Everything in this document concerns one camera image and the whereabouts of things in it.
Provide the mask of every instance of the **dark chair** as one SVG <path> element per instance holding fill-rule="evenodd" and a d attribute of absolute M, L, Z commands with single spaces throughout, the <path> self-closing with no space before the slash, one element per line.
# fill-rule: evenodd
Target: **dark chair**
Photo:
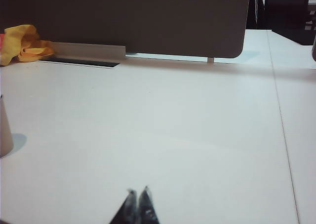
<path fill-rule="evenodd" d="M 302 45 L 313 45 L 315 31 L 305 30 L 309 0 L 266 0 L 266 28 Z"/>

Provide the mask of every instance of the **desk seam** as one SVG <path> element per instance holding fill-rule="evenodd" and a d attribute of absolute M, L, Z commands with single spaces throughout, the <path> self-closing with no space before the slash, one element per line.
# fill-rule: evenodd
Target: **desk seam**
<path fill-rule="evenodd" d="M 272 65 L 273 79 L 274 79 L 275 88 L 276 88 L 276 98 L 277 98 L 278 110 L 279 110 L 279 113 L 280 113 L 280 119 L 281 119 L 281 125 L 282 125 L 282 132 L 283 132 L 283 138 L 284 138 L 285 152 L 286 152 L 287 163 L 288 163 L 289 172 L 290 172 L 290 180 L 291 180 L 291 185 L 292 185 L 292 193 L 293 193 L 293 198 L 294 198 L 294 206 L 295 206 L 295 211 L 296 211 L 297 223 L 300 224 L 300 216 L 299 216 L 298 205 L 297 205 L 297 201 L 296 201 L 296 194 L 295 194 L 294 182 L 293 182 L 293 177 L 292 177 L 292 168 L 291 168 L 291 163 L 290 163 L 290 159 L 289 159 L 289 155 L 288 155 L 288 148 L 287 148 L 287 141 L 286 141 L 286 136 L 285 136 L 285 131 L 284 131 L 284 123 L 283 123 L 283 117 L 282 117 L 282 112 L 281 112 L 280 99 L 279 99 L 279 94 L 278 94 L 278 90 L 277 90 L 277 78 L 276 78 L 276 72 L 275 72 L 273 59 L 272 59 L 272 54 L 271 54 L 271 47 L 270 47 L 270 40 L 269 40 L 268 30 L 266 30 L 266 33 L 267 33 L 267 38 L 268 38 L 268 45 L 269 45 L 270 60 L 271 60 L 271 65 Z"/>

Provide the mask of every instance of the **white table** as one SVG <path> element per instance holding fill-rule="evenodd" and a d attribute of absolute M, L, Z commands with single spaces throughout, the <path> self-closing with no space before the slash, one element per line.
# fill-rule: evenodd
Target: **white table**
<path fill-rule="evenodd" d="M 149 185 L 161 223 L 296 224 L 274 57 L 248 53 L 254 34 L 242 64 L 2 68 L 11 130 L 27 140 L 1 159 L 1 218 L 109 223 L 127 188 Z"/>
<path fill-rule="evenodd" d="M 268 35 L 300 224 L 316 223 L 316 70 L 311 70 L 316 63 L 312 46 L 299 45 L 274 32 Z"/>

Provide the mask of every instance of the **gray desk divider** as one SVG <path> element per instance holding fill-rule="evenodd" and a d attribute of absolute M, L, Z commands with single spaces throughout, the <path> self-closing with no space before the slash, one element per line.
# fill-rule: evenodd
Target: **gray desk divider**
<path fill-rule="evenodd" d="M 127 52 L 238 56 L 249 0 L 1 0 L 0 28 L 34 24 L 54 42 Z"/>

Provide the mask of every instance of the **yellow fabric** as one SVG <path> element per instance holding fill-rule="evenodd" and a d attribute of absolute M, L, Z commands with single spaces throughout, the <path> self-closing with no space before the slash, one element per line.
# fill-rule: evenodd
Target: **yellow fabric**
<path fill-rule="evenodd" d="M 4 30 L 0 65 L 6 66 L 17 56 L 21 62 L 32 62 L 54 54 L 50 41 L 39 40 L 33 25 L 19 25 Z"/>

